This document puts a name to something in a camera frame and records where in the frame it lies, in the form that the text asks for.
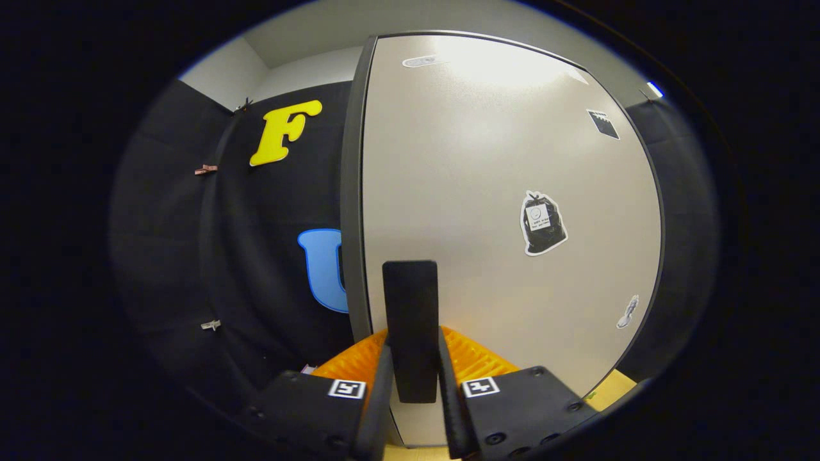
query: ceiling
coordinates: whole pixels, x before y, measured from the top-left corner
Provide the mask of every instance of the ceiling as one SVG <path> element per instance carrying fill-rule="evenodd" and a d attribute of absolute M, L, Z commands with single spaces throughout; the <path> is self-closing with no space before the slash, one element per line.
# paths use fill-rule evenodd
<path fill-rule="evenodd" d="M 604 45 L 552 16 L 508 0 L 317 0 L 250 29 L 245 40 L 269 68 L 362 46 L 373 34 L 463 30 L 527 43 L 570 59 L 629 105 L 647 79 Z"/>

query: black plastic mount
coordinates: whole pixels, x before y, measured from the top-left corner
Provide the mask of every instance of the black plastic mount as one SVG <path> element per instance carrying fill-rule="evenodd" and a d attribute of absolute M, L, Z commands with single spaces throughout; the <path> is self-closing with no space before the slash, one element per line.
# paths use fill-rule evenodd
<path fill-rule="evenodd" d="M 544 367 L 462 383 L 478 459 L 539 459 L 597 412 Z"/>
<path fill-rule="evenodd" d="M 241 419 L 251 432 L 291 459 L 378 461 L 392 424 L 392 389 L 393 359 L 385 342 L 364 414 L 364 382 L 286 371 L 259 394 Z"/>
<path fill-rule="evenodd" d="M 444 426 L 451 459 L 537 459 L 597 412 L 544 367 L 456 385 L 439 330 Z"/>

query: clothespin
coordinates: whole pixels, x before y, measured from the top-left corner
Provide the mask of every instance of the clothespin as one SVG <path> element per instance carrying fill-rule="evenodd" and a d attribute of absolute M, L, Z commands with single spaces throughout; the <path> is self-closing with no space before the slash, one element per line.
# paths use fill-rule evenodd
<path fill-rule="evenodd" d="M 253 102 L 253 100 L 252 100 L 252 99 L 251 99 L 250 101 L 248 101 L 248 99 L 247 99 L 247 98 L 245 98 L 245 104 L 243 104 L 242 106 L 238 106 L 238 107 L 234 110 L 234 113 L 239 112 L 239 111 L 242 111 L 242 112 L 247 112 L 247 111 L 248 111 L 248 106 L 250 106 L 252 102 Z"/>
<path fill-rule="evenodd" d="M 222 322 L 220 322 L 218 320 L 211 320 L 210 322 L 203 323 L 200 326 L 202 327 L 203 330 L 212 329 L 212 330 L 216 331 L 216 328 L 218 326 L 221 326 L 221 325 L 222 325 Z"/>
<path fill-rule="evenodd" d="M 216 165 L 205 165 L 203 164 L 202 168 L 198 168 L 194 171 L 195 175 L 204 175 L 205 173 L 210 173 L 211 171 L 218 170 L 219 167 Z"/>

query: blue letter u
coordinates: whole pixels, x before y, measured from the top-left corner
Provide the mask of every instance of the blue letter u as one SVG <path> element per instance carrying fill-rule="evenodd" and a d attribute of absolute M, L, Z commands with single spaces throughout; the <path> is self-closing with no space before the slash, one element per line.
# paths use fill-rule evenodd
<path fill-rule="evenodd" d="M 312 229 L 299 234 L 299 246 L 305 250 L 307 281 L 319 304 L 337 313 L 348 313 L 348 298 L 339 274 L 339 246 L 342 232 L 336 229 Z"/>

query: yellow letter f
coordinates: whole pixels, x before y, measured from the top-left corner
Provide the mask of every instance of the yellow letter f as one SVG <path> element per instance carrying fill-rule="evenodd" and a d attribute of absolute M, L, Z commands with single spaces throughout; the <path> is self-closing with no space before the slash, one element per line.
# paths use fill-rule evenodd
<path fill-rule="evenodd" d="M 307 103 L 283 107 L 265 114 L 263 117 L 265 119 L 265 130 L 262 132 L 262 139 L 259 141 L 259 150 L 251 156 L 251 167 L 263 163 L 278 162 L 287 157 L 288 148 L 282 145 L 285 135 L 288 135 L 288 141 L 291 143 L 299 139 L 302 130 L 305 128 L 303 113 L 315 116 L 319 112 L 321 112 L 321 103 L 314 99 Z M 292 121 L 288 121 L 288 118 L 293 114 L 297 115 Z"/>

